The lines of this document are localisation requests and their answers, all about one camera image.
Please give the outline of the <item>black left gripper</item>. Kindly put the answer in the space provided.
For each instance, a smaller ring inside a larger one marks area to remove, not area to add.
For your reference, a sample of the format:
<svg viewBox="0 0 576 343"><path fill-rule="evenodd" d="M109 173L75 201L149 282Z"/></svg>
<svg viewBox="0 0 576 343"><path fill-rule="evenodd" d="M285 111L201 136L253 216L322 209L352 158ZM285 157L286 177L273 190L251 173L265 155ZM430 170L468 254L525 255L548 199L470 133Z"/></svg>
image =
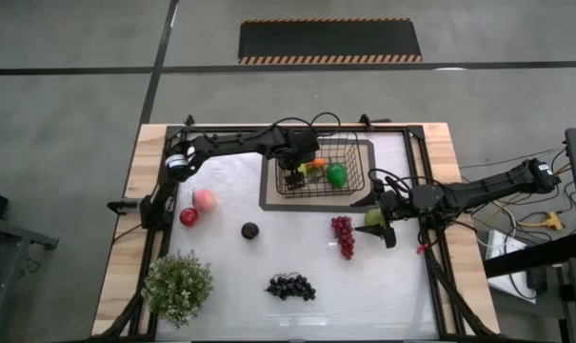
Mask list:
<svg viewBox="0 0 576 343"><path fill-rule="evenodd" d="M319 150L318 135L313 130L293 131L277 129L267 148L267 159L277 159L280 166L300 166L315 158ZM307 167L300 166L285 175L288 189L301 189L307 184Z"/></svg>

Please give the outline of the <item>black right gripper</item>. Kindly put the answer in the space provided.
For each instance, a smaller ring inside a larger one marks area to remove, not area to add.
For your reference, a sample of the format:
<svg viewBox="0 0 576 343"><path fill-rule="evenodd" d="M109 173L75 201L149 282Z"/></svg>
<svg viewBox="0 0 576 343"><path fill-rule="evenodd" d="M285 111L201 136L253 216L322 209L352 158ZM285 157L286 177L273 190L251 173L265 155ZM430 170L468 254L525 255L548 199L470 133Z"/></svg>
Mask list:
<svg viewBox="0 0 576 343"><path fill-rule="evenodd" d="M386 222L406 220L414 216L409 200L394 190L386 191L384 186L377 186L376 192L372 191L351 204L352 208L373 206L379 207ZM384 227L381 224L374 224L356 227L355 231L381 238L387 249L392 249L397 244L396 233L391 226Z"/></svg>

